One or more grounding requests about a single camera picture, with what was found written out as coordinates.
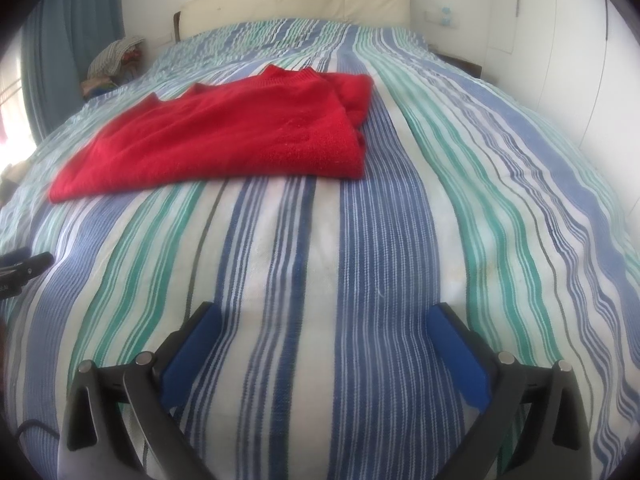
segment white wardrobe door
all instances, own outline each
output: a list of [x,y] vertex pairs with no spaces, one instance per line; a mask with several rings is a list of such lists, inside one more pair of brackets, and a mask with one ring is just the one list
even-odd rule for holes
[[556,0],[520,0],[512,53],[487,49],[482,77],[536,109],[545,84],[556,21]]
[[491,0],[488,47],[510,54],[517,22],[518,0]]
[[600,91],[580,148],[630,213],[640,197],[640,45],[611,2]]
[[576,145],[600,87],[606,23],[605,0],[556,0],[556,32],[538,111]]

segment clothes pile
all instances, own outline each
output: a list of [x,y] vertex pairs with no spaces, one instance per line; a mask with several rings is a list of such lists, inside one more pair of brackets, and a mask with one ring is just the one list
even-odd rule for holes
[[368,75],[289,71],[150,94],[109,122],[59,172],[49,199],[249,175],[361,178]]

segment striped bedspread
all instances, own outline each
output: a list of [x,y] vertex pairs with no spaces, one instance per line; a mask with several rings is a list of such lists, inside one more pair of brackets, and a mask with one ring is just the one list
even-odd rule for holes
[[[56,171],[149,92],[169,99],[270,62],[373,77],[363,180],[234,178],[47,202]],[[58,428],[81,360],[128,362],[209,300],[223,333],[173,415],[217,478],[431,479],[474,420],[424,330],[427,307],[447,301],[496,351],[573,364],[594,479],[638,433],[640,260],[613,192],[545,120],[407,30],[274,20],[201,34],[89,102],[34,160],[0,212],[0,253],[56,256],[0,307],[14,429]],[[55,439],[31,428],[21,442],[55,478]]]

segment screw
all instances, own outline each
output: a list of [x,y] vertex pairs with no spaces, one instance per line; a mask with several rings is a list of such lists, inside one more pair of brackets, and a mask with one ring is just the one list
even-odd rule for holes
[[516,358],[510,352],[500,352],[498,354],[498,361],[500,361],[503,365],[512,365],[516,362]]
[[571,371],[571,363],[565,361],[564,359],[560,359],[558,361],[558,368],[560,368],[560,370],[562,370],[563,372],[570,372]]
[[94,366],[94,362],[92,362],[91,360],[87,359],[85,361],[82,361],[79,365],[78,365],[78,371],[81,374],[85,374],[87,373],[89,370],[91,370],[91,368]]
[[140,352],[136,355],[136,364],[140,366],[148,365],[154,358],[151,352]]

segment bed frame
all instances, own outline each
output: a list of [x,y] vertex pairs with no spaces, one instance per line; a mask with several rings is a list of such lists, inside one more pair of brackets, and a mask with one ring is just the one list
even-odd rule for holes
[[174,14],[175,41],[233,23],[274,18],[409,27],[410,0],[193,0]]

